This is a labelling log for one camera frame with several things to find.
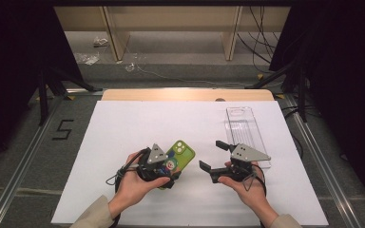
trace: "smartphone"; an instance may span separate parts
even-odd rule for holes
[[[195,157],[195,151],[184,141],[178,140],[166,152],[167,159],[163,162],[160,172],[163,174],[173,175],[183,169]]]

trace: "transparent container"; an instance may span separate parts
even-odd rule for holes
[[[268,155],[251,107],[226,108],[224,125],[230,144],[244,143]],[[271,162],[259,161],[259,167],[268,169],[271,167]]]

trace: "white table surface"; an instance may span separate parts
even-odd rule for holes
[[[291,214],[301,225],[327,226],[328,221],[299,158],[277,102],[104,102],[96,104],[52,223],[71,224],[101,195],[129,154],[157,143],[166,151],[185,141],[196,157],[172,189],[155,189],[122,213],[121,225],[259,226],[259,219],[222,184],[212,183],[199,167],[223,167],[229,152],[215,146],[227,142],[225,108],[253,109],[265,149],[272,157],[264,170],[267,198],[279,214]]]

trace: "sleeve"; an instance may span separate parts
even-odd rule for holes
[[[114,220],[108,210],[105,196],[96,199],[85,212],[71,225],[71,228],[108,228]]]
[[[271,228],[301,228],[300,224],[290,215],[281,215],[272,222]]]

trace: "left hand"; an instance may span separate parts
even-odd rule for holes
[[[128,156],[126,163],[132,160],[132,158],[138,154],[133,153]],[[136,171],[127,171],[121,180],[118,192],[114,198],[108,203],[110,214],[113,218],[117,217],[126,208],[140,202],[146,193],[150,190],[158,188],[170,181],[170,178],[162,177],[153,181],[142,180]]]

